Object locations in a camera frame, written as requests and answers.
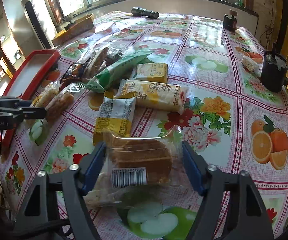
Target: green apple print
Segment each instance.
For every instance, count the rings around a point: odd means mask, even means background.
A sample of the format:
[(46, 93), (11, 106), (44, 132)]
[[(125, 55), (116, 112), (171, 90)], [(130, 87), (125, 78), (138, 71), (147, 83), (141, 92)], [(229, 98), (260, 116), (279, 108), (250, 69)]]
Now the green apple print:
[(46, 120), (37, 119), (29, 131), (30, 140), (38, 146), (48, 137), (49, 127)]
[(155, 239), (170, 234), (178, 225), (173, 213), (163, 213), (158, 202), (143, 202), (132, 207), (127, 214), (130, 230), (139, 237)]
[(197, 213), (181, 207), (167, 208), (163, 213), (171, 213), (178, 218), (177, 227), (163, 238), (165, 240), (185, 240), (189, 230), (191, 230)]
[(209, 59), (206, 60), (205, 58), (201, 56), (186, 56), (185, 61), (195, 66), (199, 69), (210, 71), (214, 70), (219, 73), (226, 73), (228, 72), (228, 66), (219, 62), (218, 60)]

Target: yellow snack package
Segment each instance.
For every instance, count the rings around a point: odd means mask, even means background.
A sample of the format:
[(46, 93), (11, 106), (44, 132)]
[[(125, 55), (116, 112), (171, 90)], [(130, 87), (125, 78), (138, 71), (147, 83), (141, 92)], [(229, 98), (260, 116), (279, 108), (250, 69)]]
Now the yellow snack package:
[(138, 64), (133, 69), (130, 80), (167, 83), (168, 65), (166, 63)]
[(122, 80), (116, 97), (136, 92), (136, 105), (183, 113), (188, 87), (165, 83)]
[(136, 93), (129, 93), (124, 98), (113, 98), (104, 94), (104, 101), (99, 109), (93, 134), (93, 144), (103, 140), (103, 132), (110, 130), (121, 137), (129, 137), (135, 111)]

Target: metal screw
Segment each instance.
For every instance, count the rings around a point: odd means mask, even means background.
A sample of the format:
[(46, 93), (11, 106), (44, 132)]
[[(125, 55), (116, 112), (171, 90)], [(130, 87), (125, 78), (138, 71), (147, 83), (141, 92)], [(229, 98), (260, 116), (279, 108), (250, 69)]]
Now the metal screw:
[(208, 169), (209, 171), (216, 171), (216, 170), (217, 170), (217, 167), (216, 167), (215, 165), (213, 165), (213, 164), (209, 164), (209, 165), (207, 166), (207, 169)]
[(39, 177), (43, 177), (43, 176), (45, 176), (45, 174), (46, 174), (45, 171), (39, 171), (39, 172), (38, 172), (38, 176), (39, 176)]
[(78, 165), (77, 165), (77, 164), (72, 164), (72, 165), (69, 167), (69, 169), (70, 169), (71, 171), (76, 171), (76, 170), (78, 169)]
[(240, 174), (244, 177), (248, 177), (249, 176), (249, 173), (248, 171), (241, 171)]

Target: table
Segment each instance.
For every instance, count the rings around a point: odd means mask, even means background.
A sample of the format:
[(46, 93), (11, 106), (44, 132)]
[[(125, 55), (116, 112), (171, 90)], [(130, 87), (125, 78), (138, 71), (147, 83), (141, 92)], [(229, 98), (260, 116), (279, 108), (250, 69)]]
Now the table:
[[(262, 66), (263, 48), (255, 37), (242, 27), (234, 34), (222, 28), (222, 21), (179, 14), (160, 14), (151, 20), (113, 11), (94, 23), (95, 28), (58, 48), (62, 58), (51, 76), (61, 78), (70, 64), (96, 43), (109, 43), (124, 53), (154, 51), (148, 58), (168, 64), (168, 83), (191, 87), (191, 97), (182, 115), (137, 108), (132, 136), (157, 136), (180, 125), (184, 139), (208, 163), (224, 172), (249, 171), (274, 235), (279, 236), (288, 222), (288, 92), (284, 87), (278, 94), (271, 93), (243, 68), (244, 55)], [(92, 152), (99, 106), (88, 90), (74, 97), (73, 105), (62, 113), (41, 145), (30, 141), (24, 124), (18, 127), (10, 155), (0, 163), (2, 185), (15, 211), (39, 170), (61, 172)], [(278, 153), (270, 154), (270, 161), (262, 159), (258, 147)], [(225, 192), (216, 237), (223, 230), (228, 200), (229, 192)], [(201, 197), (188, 189), (174, 205), (197, 211), (200, 203)], [(60, 195), (58, 204), (65, 218)], [(113, 208), (93, 209), (90, 215), (102, 239), (140, 239), (122, 226)]]

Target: flashlight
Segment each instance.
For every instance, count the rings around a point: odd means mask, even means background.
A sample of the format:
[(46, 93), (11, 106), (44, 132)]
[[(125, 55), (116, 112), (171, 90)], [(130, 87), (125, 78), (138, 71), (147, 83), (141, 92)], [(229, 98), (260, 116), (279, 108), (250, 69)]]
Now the flashlight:
[(134, 16), (147, 16), (150, 17), (151, 19), (157, 19), (159, 17), (159, 13), (158, 12), (154, 12), (154, 11), (149, 11), (140, 7), (133, 7), (132, 9), (132, 14)]

